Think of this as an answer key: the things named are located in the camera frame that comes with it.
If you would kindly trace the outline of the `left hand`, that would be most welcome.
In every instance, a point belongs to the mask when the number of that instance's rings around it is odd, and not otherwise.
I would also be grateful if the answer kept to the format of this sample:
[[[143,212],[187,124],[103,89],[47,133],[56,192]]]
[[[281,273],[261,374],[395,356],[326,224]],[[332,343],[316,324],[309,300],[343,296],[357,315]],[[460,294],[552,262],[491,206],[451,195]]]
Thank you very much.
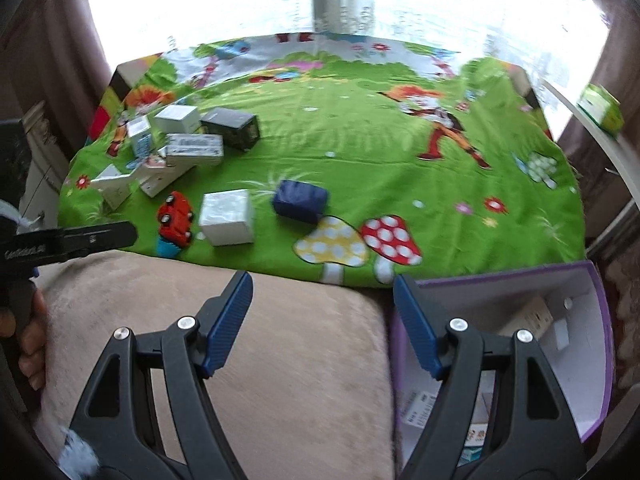
[[[18,367],[32,390],[40,391],[46,383],[47,306],[40,289],[32,294],[29,323],[17,337],[21,355]]]

